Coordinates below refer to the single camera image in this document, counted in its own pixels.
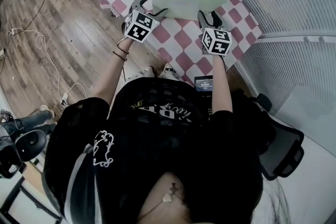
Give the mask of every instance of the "jeans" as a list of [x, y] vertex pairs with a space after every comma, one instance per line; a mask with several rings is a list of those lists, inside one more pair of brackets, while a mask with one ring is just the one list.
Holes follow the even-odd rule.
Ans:
[[[23, 128], [20, 132], [27, 133], [33, 130], [41, 130], [46, 135], [51, 134], [55, 129], [55, 124], [44, 124], [42, 126], [36, 127], [43, 124], [46, 120], [52, 118], [52, 113], [48, 110], [38, 111], [25, 118], [16, 119], [16, 124], [19, 129]], [[1, 126], [7, 131], [9, 135], [17, 131], [15, 121], [2, 123]]]

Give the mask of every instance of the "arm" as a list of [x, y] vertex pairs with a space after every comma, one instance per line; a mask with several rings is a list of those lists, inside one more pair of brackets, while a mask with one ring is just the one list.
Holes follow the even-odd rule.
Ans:
[[212, 113], [220, 110], [232, 112], [232, 100], [227, 83], [224, 62], [220, 56], [214, 55], [214, 90], [212, 93]]
[[[120, 42], [119, 47], [125, 52], [128, 52], [132, 43], [133, 40], [127, 38]], [[118, 49], [115, 53], [122, 58], [126, 58], [127, 55], [123, 53], [122, 50]], [[119, 56], [112, 54], [110, 62], [105, 68], [104, 73], [100, 76], [92, 95], [92, 97], [104, 99], [109, 105], [112, 103], [114, 93], [116, 92], [115, 90], [120, 79], [121, 70], [125, 63], [125, 61]]]

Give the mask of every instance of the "table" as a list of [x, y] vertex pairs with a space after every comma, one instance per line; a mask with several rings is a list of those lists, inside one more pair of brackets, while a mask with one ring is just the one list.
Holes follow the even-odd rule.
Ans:
[[[116, 16], [126, 16], [133, 1], [100, 0], [100, 5]], [[151, 0], [144, 7], [151, 11]], [[217, 12], [227, 21], [227, 30], [233, 37], [230, 52], [224, 58], [227, 68], [230, 68], [257, 40], [261, 30], [242, 0], [229, 0]], [[158, 50], [184, 81], [193, 85], [194, 77], [212, 75], [212, 56], [202, 55], [202, 44], [198, 38], [201, 33], [196, 21], [165, 18], [146, 42]]]

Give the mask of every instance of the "wooden floor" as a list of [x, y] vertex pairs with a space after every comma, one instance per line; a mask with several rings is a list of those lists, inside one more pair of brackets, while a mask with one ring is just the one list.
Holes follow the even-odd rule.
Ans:
[[[0, 0], [0, 48], [7, 46], [8, 31], [29, 24], [42, 1]], [[99, 73], [123, 36], [121, 22], [121, 18], [112, 18], [110, 11], [101, 9], [99, 0], [46, 0], [28, 30], [35, 29], [45, 35], [47, 50], [60, 72], [61, 96], [76, 82], [82, 83], [88, 96], [91, 95]], [[63, 107], [57, 90], [58, 73], [45, 51], [35, 46], [36, 37], [35, 33], [9, 36], [0, 85], [17, 117], [47, 104], [59, 118]], [[125, 75], [129, 77], [146, 66], [160, 72], [164, 65], [164, 59], [154, 49], [135, 43], [124, 66]], [[234, 67], [228, 71], [228, 77], [231, 89], [246, 89]], [[83, 89], [75, 86], [69, 93], [69, 102], [84, 97]]]

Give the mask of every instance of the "pink and white checkered tablecloth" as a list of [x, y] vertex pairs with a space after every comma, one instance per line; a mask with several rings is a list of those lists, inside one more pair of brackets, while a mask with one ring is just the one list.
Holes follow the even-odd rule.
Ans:
[[[111, 9], [116, 16], [126, 16], [133, 1], [100, 0], [100, 5]], [[152, 1], [147, 1], [144, 7], [151, 11]], [[229, 0], [217, 12], [227, 21], [227, 30], [233, 37], [230, 52], [224, 58], [230, 68], [261, 35], [261, 30], [242, 0]], [[212, 75], [212, 56], [202, 55], [198, 38], [201, 33], [196, 21], [165, 18], [146, 42], [158, 50], [177, 74], [193, 84], [194, 77]]]

